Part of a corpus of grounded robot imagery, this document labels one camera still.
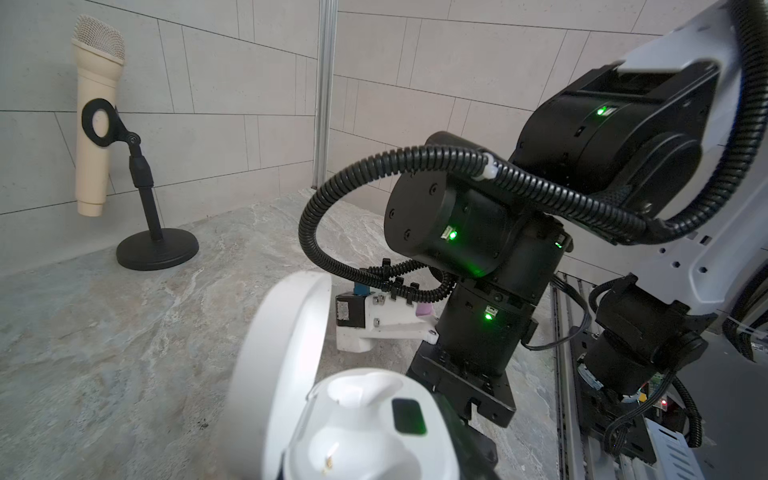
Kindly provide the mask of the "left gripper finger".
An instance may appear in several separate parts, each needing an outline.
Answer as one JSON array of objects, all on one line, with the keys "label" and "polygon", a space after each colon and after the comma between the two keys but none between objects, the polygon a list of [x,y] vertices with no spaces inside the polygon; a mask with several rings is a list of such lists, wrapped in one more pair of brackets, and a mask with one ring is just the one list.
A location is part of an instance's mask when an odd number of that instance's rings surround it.
[{"label": "left gripper finger", "polygon": [[456,454],[461,480],[499,480],[495,467],[498,454],[495,444],[479,431],[466,424],[441,393],[435,402],[446,424]]}]

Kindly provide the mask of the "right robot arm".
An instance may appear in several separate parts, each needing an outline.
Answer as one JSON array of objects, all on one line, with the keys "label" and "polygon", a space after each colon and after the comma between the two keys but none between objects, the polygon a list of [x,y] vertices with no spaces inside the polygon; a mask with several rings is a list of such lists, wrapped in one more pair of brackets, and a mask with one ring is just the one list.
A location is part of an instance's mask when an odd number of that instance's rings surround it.
[{"label": "right robot arm", "polygon": [[308,259],[394,300],[445,304],[408,376],[449,408],[462,458],[507,426],[505,373],[573,247],[566,223],[658,256],[579,303],[573,360],[584,430],[611,456],[706,349],[736,276],[767,242],[767,187],[749,184],[767,131],[767,6],[724,1],[593,69],[531,115],[509,158],[446,131],[355,162],[309,200]]}]

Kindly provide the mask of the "white earbud charging case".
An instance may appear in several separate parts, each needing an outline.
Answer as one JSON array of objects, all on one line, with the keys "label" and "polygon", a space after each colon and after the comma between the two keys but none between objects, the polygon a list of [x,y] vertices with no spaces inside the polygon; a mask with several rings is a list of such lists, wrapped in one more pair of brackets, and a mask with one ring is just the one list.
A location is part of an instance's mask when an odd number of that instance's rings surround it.
[{"label": "white earbud charging case", "polygon": [[418,382],[393,371],[316,379],[330,274],[293,273],[261,302],[221,419],[220,452],[239,479],[457,479],[444,417]]}]

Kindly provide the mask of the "purple earbud charging case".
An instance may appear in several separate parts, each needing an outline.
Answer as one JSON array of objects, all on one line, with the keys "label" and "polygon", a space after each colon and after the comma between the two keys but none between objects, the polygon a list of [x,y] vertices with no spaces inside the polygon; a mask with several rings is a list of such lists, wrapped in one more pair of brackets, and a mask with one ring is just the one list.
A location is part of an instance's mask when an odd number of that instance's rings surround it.
[{"label": "purple earbud charging case", "polygon": [[433,305],[431,303],[418,303],[416,306],[416,315],[419,317],[431,316],[433,314]]}]

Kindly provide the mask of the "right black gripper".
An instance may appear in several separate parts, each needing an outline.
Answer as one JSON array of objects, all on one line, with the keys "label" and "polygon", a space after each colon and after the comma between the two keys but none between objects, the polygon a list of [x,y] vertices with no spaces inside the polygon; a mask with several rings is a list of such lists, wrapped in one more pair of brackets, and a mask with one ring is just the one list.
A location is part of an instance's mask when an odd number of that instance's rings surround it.
[{"label": "right black gripper", "polygon": [[427,390],[442,394],[467,422],[472,419],[472,406],[479,415],[500,427],[508,427],[516,412],[506,373],[500,376],[475,373],[454,362],[438,345],[422,341],[407,375]]}]

